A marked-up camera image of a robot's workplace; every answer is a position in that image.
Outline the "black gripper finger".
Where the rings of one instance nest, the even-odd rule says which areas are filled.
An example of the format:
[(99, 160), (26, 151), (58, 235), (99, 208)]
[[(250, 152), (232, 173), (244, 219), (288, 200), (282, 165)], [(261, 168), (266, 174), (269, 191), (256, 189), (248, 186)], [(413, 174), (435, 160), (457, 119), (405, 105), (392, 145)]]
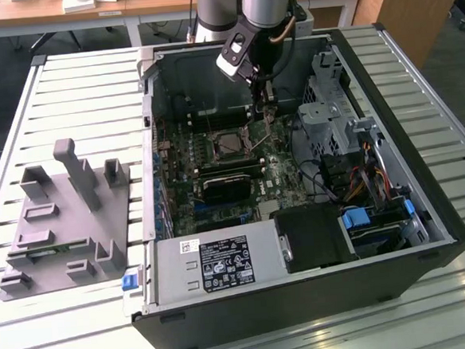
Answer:
[(272, 81), (265, 83), (264, 99), (266, 100), (266, 108), (269, 112), (276, 112), (279, 104), (279, 99), (275, 88), (272, 86)]
[(263, 76), (263, 70), (259, 66), (256, 74), (253, 76), (252, 83), (250, 85), (251, 98), (252, 98), (252, 118), (255, 121), (260, 121), (264, 117), (264, 94), (265, 94), (265, 82), (259, 81)]

